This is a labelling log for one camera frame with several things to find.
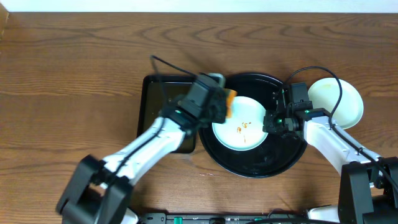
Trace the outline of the orange green scrub sponge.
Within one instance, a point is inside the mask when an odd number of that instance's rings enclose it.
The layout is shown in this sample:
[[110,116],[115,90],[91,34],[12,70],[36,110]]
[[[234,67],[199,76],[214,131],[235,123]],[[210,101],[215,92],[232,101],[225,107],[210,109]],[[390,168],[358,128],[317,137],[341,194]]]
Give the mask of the orange green scrub sponge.
[[237,92],[235,90],[231,90],[231,89],[224,89],[224,92],[226,93],[226,118],[231,118],[232,117],[232,104],[233,104],[233,100],[237,95]]

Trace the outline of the light blue plate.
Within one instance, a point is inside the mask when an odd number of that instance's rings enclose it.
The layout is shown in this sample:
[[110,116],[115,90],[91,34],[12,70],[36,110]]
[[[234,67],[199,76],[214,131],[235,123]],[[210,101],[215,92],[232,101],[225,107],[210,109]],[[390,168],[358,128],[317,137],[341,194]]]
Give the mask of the light blue plate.
[[267,137],[263,129],[266,109],[256,100],[237,96],[231,105],[232,115],[223,124],[213,123],[217,140],[234,151],[248,151],[258,147]]
[[[344,80],[340,80],[342,87],[341,101],[333,114],[333,119],[361,119],[364,113],[362,97],[357,89]],[[334,78],[323,78],[316,81],[308,90],[308,96],[314,108],[324,108],[331,113],[340,89]]]

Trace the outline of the yellow plate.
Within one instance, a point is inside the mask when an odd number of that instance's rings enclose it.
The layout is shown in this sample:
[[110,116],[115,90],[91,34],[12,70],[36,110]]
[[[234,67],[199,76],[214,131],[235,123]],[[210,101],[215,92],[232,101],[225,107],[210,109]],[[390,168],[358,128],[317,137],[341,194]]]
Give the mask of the yellow plate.
[[335,119],[335,123],[342,129],[349,129],[357,125],[361,119]]

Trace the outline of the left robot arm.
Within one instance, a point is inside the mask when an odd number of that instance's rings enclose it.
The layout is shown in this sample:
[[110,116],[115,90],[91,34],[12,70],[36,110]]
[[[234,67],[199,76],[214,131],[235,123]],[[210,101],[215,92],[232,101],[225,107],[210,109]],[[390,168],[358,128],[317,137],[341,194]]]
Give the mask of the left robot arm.
[[137,223],[129,208],[140,178],[184,139],[231,116],[234,90],[191,88],[168,102],[151,127],[120,151],[98,160],[88,155],[77,165],[56,211],[63,223]]

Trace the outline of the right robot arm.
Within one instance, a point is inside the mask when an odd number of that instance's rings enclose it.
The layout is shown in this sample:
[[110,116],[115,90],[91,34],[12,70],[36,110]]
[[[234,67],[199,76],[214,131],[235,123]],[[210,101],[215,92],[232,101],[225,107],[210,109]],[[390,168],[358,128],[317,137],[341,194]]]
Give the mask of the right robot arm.
[[339,173],[337,205],[312,208],[307,217],[322,223],[397,223],[397,158],[370,151],[311,101],[274,100],[263,130],[292,134],[316,148]]

